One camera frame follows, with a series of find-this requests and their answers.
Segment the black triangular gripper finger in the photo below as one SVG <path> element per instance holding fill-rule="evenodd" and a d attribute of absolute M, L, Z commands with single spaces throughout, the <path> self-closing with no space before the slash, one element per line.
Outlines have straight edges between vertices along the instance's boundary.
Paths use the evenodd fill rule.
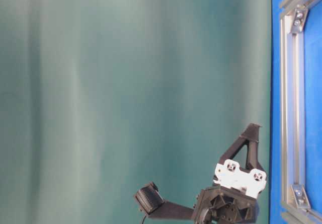
<path fill-rule="evenodd" d="M 242 149 L 244 145 L 247 146 L 247 171 L 252 169 L 263 170 L 258 161 L 258 145 L 259 145 L 259 130 L 260 125 L 250 123 L 245 131 L 234 141 L 228 150 L 221 156 L 221 164 L 223 165 L 226 160 L 233 160 L 236 154 Z"/>

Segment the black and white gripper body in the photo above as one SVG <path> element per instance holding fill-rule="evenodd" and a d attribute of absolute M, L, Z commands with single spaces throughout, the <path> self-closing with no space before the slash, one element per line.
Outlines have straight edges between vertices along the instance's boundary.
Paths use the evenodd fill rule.
<path fill-rule="evenodd" d="M 194 223 L 255 223 L 257 197 L 265 189 L 267 175 L 259 169 L 245 172 L 238 162 L 225 160 L 215 168 L 214 185 L 201 190 L 194 208 Z"/>

